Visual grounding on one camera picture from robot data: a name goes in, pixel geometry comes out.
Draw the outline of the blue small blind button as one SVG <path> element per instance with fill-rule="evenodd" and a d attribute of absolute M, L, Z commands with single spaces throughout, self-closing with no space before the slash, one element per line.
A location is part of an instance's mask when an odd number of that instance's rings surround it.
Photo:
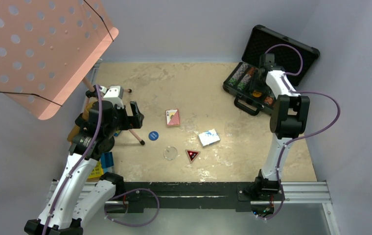
<path fill-rule="evenodd" d="M 151 141 L 156 141 L 158 138 L 159 138 L 159 133 L 157 131 L 151 131 L 149 134 L 148 134 L 148 138 L 151 140 Z"/>

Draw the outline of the orange big blind button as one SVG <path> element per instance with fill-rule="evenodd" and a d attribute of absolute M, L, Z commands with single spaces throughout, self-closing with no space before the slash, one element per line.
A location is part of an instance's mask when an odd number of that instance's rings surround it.
<path fill-rule="evenodd" d="M 253 91 L 253 92 L 252 92 L 252 96 L 253 96 L 253 97 L 256 97 L 256 98 L 261 97 L 262 95 L 263 95 L 262 92 L 258 92 L 258 91 Z"/>

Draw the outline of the red playing card deck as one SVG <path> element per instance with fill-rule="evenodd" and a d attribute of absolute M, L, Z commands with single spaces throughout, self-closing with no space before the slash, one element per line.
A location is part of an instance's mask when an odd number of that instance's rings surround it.
<path fill-rule="evenodd" d="M 165 111 L 167 127 L 180 126 L 179 109 L 170 109 Z"/>

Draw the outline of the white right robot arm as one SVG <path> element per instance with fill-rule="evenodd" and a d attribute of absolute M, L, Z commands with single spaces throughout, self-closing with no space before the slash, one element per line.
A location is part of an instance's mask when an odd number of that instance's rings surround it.
<path fill-rule="evenodd" d="M 263 167 L 259 170 L 252 191 L 265 199 L 280 190 L 282 169 L 293 141 L 305 131 L 310 99 L 295 90 L 282 67 L 275 64 L 275 56 L 260 56 L 258 83 L 267 86 L 276 98 L 270 117 L 272 143 Z"/>

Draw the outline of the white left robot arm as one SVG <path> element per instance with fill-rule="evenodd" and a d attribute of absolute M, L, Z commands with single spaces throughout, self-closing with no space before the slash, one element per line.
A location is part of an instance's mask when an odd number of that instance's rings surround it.
<path fill-rule="evenodd" d="M 127 114 L 122 102 L 125 89 L 121 86 L 99 87 L 95 91 L 104 96 L 93 103 L 86 119 L 80 115 L 75 121 L 79 131 L 71 141 L 65 169 L 44 210 L 38 218 L 27 221 L 24 231 L 28 235 L 81 235 L 108 199 L 119 200 L 124 195 L 123 177 L 106 172 L 94 188 L 80 198 L 101 155 L 114 147 L 114 134 L 140 129 L 144 119 L 135 101 L 130 102 L 132 116 Z"/>

